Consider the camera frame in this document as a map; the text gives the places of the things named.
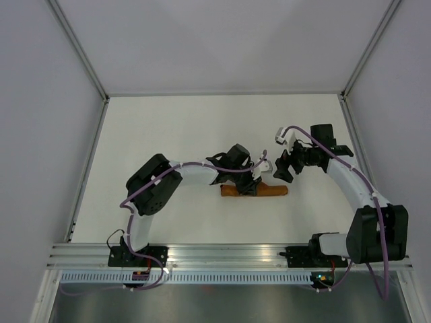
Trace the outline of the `orange-brown cloth napkin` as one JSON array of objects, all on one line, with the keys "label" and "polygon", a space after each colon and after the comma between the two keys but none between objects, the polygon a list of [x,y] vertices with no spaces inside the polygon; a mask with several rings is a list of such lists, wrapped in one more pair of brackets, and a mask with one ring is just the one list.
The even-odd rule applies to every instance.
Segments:
[{"label": "orange-brown cloth napkin", "polygon": [[263,182],[259,183],[256,189],[250,192],[241,193],[234,185],[221,185],[220,192],[222,197],[269,197],[269,196],[286,196],[289,192],[288,187],[284,185],[270,186]]}]

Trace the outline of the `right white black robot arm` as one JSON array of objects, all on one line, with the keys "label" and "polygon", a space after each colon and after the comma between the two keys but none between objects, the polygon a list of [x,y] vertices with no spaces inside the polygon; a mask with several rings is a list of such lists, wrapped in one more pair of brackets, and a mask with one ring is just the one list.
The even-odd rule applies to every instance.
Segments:
[{"label": "right white black robot arm", "polygon": [[276,159],[275,178],[291,183],[305,167],[319,167],[338,185],[354,216],[347,233],[314,234],[309,241],[309,261],[322,266],[332,256],[356,264],[403,260],[407,249],[408,212],[394,205],[373,187],[355,166],[352,150],[337,144],[331,124],[317,124],[304,131],[303,143],[296,137],[300,127],[282,127],[275,142],[286,146]]}]

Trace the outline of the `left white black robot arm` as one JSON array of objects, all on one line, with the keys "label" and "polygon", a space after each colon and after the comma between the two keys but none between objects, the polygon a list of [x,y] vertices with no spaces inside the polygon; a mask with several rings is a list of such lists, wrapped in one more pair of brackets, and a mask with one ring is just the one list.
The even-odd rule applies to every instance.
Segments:
[{"label": "left white black robot arm", "polygon": [[123,258],[131,266],[141,266],[146,261],[145,248],[154,215],[167,205],[178,188],[231,182],[238,194],[257,196],[262,173],[271,170],[266,151],[253,161],[240,144],[201,161],[172,161],[161,153],[155,154],[126,183],[127,198],[120,208],[129,210],[131,215],[123,236],[127,246]]}]

